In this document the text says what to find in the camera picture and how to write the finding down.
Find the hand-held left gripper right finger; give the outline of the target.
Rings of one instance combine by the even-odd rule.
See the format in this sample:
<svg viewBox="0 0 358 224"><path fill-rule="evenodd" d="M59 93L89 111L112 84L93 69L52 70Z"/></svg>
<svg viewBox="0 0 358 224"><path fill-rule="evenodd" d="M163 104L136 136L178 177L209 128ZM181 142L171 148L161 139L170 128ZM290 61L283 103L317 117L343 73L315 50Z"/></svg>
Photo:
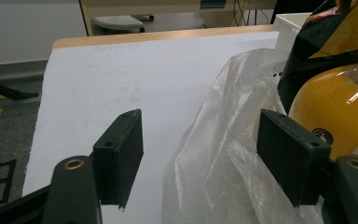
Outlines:
<svg viewBox="0 0 358 224"><path fill-rule="evenodd" d="M256 150L294 207L317 203L329 145L284 114L262 109Z"/></svg>

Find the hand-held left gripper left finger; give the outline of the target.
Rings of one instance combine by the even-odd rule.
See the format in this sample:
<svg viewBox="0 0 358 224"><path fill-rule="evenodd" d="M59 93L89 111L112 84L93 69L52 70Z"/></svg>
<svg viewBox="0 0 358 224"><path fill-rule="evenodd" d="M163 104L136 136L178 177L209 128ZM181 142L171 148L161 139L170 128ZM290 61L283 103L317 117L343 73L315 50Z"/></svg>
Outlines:
<svg viewBox="0 0 358 224"><path fill-rule="evenodd" d="M142 111L135 109L119 115L93 146L101 204L126 207L143 155Z"/></svg>

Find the orange juice bottle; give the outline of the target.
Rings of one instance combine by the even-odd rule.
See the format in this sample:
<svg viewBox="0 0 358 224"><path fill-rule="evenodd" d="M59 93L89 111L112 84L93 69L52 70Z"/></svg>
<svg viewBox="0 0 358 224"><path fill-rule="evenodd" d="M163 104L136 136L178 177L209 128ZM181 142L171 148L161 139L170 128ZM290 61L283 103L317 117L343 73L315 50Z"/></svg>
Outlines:
<svg viewBox="0 0 358 224"><path fill-rule="evenodd" d="M331 160L358 157L358 63L308 80L297 93L289 117L331 147Z"/></svg>

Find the clear plastic bag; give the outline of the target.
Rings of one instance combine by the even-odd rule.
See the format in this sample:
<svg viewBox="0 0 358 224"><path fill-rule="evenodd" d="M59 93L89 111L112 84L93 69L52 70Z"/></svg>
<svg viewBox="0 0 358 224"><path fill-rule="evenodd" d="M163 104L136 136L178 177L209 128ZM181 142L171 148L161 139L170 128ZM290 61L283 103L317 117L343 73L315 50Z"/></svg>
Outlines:
<svg viewBox="0 0 358 224"><path fill-rule="evenodd" d="M263 108L281 112L276 74L286 53L232 56L163 178L162 224L324 224L320 204L293 207L256 153Z"/></svg>

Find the black orange chip bag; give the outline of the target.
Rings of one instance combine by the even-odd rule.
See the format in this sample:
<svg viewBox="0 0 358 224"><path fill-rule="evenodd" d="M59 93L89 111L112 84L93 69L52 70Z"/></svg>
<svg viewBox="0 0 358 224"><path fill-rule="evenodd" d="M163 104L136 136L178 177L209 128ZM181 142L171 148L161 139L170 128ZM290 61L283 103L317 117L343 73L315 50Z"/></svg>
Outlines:
<svg viewBox="0 0 358 224"><path fill-rule="evenodd" d="M358 0L325 0L296 35L278 84L288 111L300 88L312 77L358 63Z"/></svg>

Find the white plastic tray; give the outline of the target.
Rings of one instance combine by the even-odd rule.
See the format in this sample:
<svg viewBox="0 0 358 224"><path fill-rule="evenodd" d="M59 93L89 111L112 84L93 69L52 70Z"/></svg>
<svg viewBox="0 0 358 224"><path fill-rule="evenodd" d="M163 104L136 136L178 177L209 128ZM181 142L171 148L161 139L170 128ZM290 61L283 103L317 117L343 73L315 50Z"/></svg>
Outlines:
<svg viewBox="0 0 358 224"><path fill-rule="evenodd" d="M289 53L297 34L309 16L310 12L277 14L272 25L273 29L279 33L275 49Z"/></svg>

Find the white table mat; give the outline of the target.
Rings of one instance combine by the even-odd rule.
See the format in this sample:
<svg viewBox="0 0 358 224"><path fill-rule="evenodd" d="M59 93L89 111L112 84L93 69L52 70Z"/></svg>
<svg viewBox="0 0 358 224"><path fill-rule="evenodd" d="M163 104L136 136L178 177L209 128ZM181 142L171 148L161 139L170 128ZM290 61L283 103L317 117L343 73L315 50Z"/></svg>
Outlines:
<svg viewBox="0 0 358 224"><path fill-rule="evenodd" d="M124 210L103 224L161 224L163 174L229 58L272 49L274 32L57 48L44 74L23 194L49 184L55 165L88 155L120 114L142 111L144 152Z"/></svg>

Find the black metal stand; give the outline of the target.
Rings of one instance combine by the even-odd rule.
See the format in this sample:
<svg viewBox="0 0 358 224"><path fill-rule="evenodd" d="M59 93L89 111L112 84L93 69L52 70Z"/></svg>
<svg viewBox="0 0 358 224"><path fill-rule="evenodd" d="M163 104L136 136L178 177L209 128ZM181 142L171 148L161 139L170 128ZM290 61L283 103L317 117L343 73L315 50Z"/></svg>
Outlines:
<svg viewBox="0 0 358 224"><path fill-rule="evenodd" d="M31 99L39 96L38 92L17 91L0 84L0 95L11 100Z"/></svg>

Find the grey footrest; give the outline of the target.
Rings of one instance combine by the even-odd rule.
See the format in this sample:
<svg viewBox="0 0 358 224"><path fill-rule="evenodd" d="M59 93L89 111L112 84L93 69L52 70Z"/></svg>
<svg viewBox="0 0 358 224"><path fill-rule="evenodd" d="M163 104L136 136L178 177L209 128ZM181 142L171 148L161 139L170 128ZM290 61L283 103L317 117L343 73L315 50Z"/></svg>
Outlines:
<svg viewBox="0 0 358 224"><path fill-rule="evenodd" d="M138 30L140 33L145 32L144 24L131 15L94 17L93 21L95 25L104 29L116 31Z"/></svg>

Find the white cabinet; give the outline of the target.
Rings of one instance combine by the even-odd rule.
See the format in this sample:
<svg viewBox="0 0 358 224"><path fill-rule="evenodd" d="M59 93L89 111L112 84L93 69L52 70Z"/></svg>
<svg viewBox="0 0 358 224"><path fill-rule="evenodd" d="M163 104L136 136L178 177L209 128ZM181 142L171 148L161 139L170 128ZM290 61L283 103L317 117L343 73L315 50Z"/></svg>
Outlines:
<svg viewBox="0 0 358 224"><path fill-rule="evenodd" d="M44 61L55 41L85 34L78 0L0 0L0 64Z"/></svg>

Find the aluminium floor rail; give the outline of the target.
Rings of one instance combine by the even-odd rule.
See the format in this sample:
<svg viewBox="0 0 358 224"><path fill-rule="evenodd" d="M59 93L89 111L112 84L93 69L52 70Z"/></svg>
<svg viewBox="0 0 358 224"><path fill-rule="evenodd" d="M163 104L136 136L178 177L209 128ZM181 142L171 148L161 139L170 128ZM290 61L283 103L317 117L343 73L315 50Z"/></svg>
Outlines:
<svg viewBox="0 0 358 224"><path fill-rule="evenodd" d="M8 98L0 99L0 108L19 106L19 105L28 105L35 104L41 101L41 96L22 99L22 100L12 100Z"/></svg>

